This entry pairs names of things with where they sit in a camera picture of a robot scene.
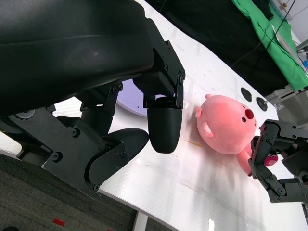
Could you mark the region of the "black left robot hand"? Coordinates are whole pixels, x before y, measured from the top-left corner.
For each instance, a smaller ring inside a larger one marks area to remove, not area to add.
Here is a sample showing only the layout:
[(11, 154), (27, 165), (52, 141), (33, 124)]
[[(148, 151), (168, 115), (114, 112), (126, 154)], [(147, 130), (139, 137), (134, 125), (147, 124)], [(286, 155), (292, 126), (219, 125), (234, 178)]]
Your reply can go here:
[(0, 3), (0, 130), (90, 198), (148, 142), (176, 149), (184, 79), (136, 1)]

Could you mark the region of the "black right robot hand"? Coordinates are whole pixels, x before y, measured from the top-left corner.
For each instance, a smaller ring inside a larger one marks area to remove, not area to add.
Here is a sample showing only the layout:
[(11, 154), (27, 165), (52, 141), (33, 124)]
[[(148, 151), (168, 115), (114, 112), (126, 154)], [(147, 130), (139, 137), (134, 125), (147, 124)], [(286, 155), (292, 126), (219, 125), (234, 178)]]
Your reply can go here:
[[(248, 163), (252, 177), (265, 188), (271, 203), (308, 201), (308, 131), (296, 124), (266, 120), (260, 136), (251, 141), (252, 157)], [(266, 158), (282, 155), (282, 163), (293, 175), (277, 179), (266, 166)]]

